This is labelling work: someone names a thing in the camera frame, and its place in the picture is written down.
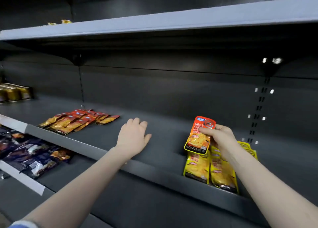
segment person's right arm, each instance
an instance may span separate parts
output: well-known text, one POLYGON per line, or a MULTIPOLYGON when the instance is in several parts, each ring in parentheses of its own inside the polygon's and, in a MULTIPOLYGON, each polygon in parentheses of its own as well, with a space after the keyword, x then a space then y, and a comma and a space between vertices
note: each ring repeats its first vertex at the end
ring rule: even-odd
POLYGON ((214 139, 271 227, 318 227, 318 207, 246 152, 230 128, 216 125, 215 129, 200 128, 200 131, 214 139))

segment blue sleeve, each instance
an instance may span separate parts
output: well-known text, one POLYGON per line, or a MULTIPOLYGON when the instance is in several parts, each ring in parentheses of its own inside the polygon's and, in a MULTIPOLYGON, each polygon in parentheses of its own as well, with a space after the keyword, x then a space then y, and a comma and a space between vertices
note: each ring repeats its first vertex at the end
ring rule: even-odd
POLYGON ((19 220, 14 222, 8 228, 39 228, 36 224, 26 220, 19 220))

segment pile of red snack packages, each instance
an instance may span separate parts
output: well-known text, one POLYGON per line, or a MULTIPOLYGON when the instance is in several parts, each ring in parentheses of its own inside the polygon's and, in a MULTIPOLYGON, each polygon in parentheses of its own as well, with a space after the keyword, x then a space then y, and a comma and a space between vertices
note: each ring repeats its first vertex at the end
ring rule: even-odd
POLYGON ((38 127, 66 135, 70 132, 82 130, 90 123, 95 122, 98 125, 104 125, 117 118, 119 118, 118 115, 111 116, 109 114, 95 112, 91 109, 76 109, 70 113, 57 114, 39 124, 38 127))

